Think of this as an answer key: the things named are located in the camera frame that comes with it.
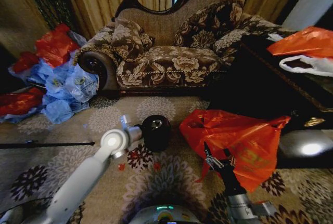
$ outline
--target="white plastic bag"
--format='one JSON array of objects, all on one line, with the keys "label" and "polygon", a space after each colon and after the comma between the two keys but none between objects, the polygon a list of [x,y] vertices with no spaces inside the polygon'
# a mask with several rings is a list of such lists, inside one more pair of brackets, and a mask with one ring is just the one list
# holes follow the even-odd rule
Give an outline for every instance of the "white plastic bag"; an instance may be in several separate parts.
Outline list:
[{"label": "white plastic bag", "polygon": [[[311,65],[312,68],[289,67],[286,64],[286,62],[298,59],[306,64]],[[279,66],[288,72],[310,73],[319,76],[333,77],[333,59],[331,58],[310,58],[305,55],[297,55],[281,60]]]}]

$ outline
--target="red item on carpet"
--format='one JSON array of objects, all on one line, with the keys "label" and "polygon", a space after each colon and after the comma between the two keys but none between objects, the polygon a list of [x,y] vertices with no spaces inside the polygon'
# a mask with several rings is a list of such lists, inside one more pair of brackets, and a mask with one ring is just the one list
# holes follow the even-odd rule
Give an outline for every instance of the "red item on carpet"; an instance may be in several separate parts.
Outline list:
[{"label": "red item on carpet", "polygon": [[[269,179],[276,166],[281,129],[290,117],[272,121],[236,115],[222,110],[195,110],[180,125],[191,148],[202,158],[206,142],[217,159],[226,159],[228,148],[236,158],[235,175],[248,191]],[[204,162],[202,177],[209,170]]]},{"label": "red item on carpet", "polygon": [[68,52],[79,49],[79,46],[67,35],[68,31],[68,26],[60,24],[36,41],[37,56],[52,68],[66,63]]},{"label": "red item on carpet", "polygon": [[13,65],[12,70],[15,73],[23,72],[29,68],[32,68],[35,64],[38,64],[39,57],[29,51],[24,51],[20,53],[19,59]]},{"label": "red item on carpet", "polygon": [[31,88],[24,93],[7,93],[0,95],[0,116],[7,114],[24,115],[33,107],[42,103],[44,93]]},{"label": "red item on carpet", "polygon": [[124,163],[118,164],[118,170],[119,171],[124,171],[125,170],[125,164]]},{"label": "red item on carpet", "polygon": [[333,58],[333,31],[308,27],[269,46],[273,55],[303,54],[317,58]]}]

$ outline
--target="floral rug pattern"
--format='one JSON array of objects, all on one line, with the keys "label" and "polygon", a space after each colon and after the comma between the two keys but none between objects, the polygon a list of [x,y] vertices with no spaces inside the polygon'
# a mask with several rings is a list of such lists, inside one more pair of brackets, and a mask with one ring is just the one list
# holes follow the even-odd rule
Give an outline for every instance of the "floral rug pattern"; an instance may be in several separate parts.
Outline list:
[{"label": "floral rug pattern", "polygon": [[[78,165],[98,150],[103,133],[120,128],[120,115],[129,114],[135,125],[161,114],[172,125],[169,147],[153,153],[140,141],[127,155],[111,161],[68,223],[128,223],[140,209],[157,204],[185,206],[203,223],[230,223],[221,179],[210,172],[199,180],[202,159],[178,130],[191,111],[208,105],[198,97],[97,97],[90,109],[61,125],[50,124],[43,115],[17,125],[0,124],[2,143],[95,142],[93,146],[0,150],[0,216],[17,205],[28,215],[46,208]],[[248,196],[253,202],[269,200],[277,209],[274,216],[261,217],[266,224],[333,223],[332,169],[277,169]]]}]

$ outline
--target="floral upholstery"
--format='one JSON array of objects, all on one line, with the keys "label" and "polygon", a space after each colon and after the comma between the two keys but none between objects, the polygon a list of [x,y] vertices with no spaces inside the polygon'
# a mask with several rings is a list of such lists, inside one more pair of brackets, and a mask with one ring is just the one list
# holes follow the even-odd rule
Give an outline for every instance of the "floral upholstery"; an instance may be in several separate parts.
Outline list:
[{"label": "floral upholstery", "polygon": [[136,62],[122,61],[118,83],[130,87],[197,87],[219,80],[227,66],[210,49],[156,46]]},{"label": "floral upholstery", "polygon": [[142,33],[140,35],[140,39],[144,47],[144,51],[148,51],[154,45],[155,42],[155,38],[147,33]]},{"label": "floral upholstery", "polygon": [[73,65],[78,63],[78,60],[83,56],[85,52],[97,52],[106,55],[112,60],[114,65],[118,67],[122,58],[120,56],[114,55],[114,47],[110,44],[112,42],[112,36],[115,29],[115,23],[111,22],[104,28],[99,30],[99,32],[91,38],[84,46],[75,52],[75,57],[73,60]]},{"label": "floral upholstery", "polygon": [[[238,13],[231,15],[234,15],[232,19],[237,21]],[[143,52],[137,59],[132,59],[130,60],[131,62],[128,62],[127,57],[123,58],[119,55],[117,47],[111,44],[115,28],[115,23],[111,23],[100,30],[86,45],[76,52],[74,63],[85,52],[98,52],[106,55],[114,64],[114,73],[112,76],[108,75],[107,79],[117,80],[118,86],[123,89],[204,87],[214,80],[221,79],[222,75],[228,70],[228,67],[237,56],[242,36],[250,34],[266,35],[267,33],[278,33],[282,36],[288,36],[294,33],[294,31],[284,29],[259,16],[242,14],[237,26],[234,29],[224,28],[225,33],[217,41],[214,41],[211,49],[208,49],[180,46],[154,47],[152,46],[154,38],[139,29],[138,33]],[[194,25],[191,26],[191,33],[194,33],[193,29]],[[198,45],[194,44],[194,46],[203,47],[205,43],[211,42],[203,41]]]},{"label": "floral upholstery", "polygon": [[242,8],[239,0],[222,0],[197,11],[182,23],[173,44],[210,48],[216,40],[235,28]]},{"label": "floral upholstery", "polygon": [[141,58],[144,51],[140,34],[143,29],[135,22],[126,19],[116,19],[116,28],[112,35],[111,45],[118,54],[127,62],[134,62]]},{"label": "floral upholstery", "polygon": [[226,65],[231,65],[239,48],[240,40],[244,35],[267,35],[269,33],[286,37],[293,34],[294,31],[266,21],[260,16],[244,14],[237,28],[217,40],[212,49]]}]

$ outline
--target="sofa armrest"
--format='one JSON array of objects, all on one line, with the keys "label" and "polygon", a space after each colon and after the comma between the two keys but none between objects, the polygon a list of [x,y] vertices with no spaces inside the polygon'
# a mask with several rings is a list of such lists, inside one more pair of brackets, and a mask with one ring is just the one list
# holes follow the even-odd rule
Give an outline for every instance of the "sofa armrest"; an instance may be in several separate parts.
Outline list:
[{"label": "sofa armrest", "polygon": [[236,29],[246,31],[246,35],[266,35],[268,33],[277,33],[282,37],[287,37],[290,34],[295,33],[294,30],[269,22],[259,15],[252,16],[247,13],[242,14]]},{"label": "sofa armrest", "polygon": [[108,57],[98,51],[87,51],[78,59],[79,66],[86,72],[97,74],[99,90],[117,90],[117,66]]},{"label": "sofa armrest", "polygon": [[74,64],[86,72],[97,74],[98,90],[117,90],[117,67],[121,60],[113,53],[111,46],[114,23],[101,29],[91,40],[75,53]]},{"label": "sofa armrest", "polygon": [[287,37],[295,31],[271,23],[260,16],[243,13],[237,27],[217,40],[213,45],[213,50],[220,57],[221,62],[231,65],[244,35],[265,36],[269,33]]}]

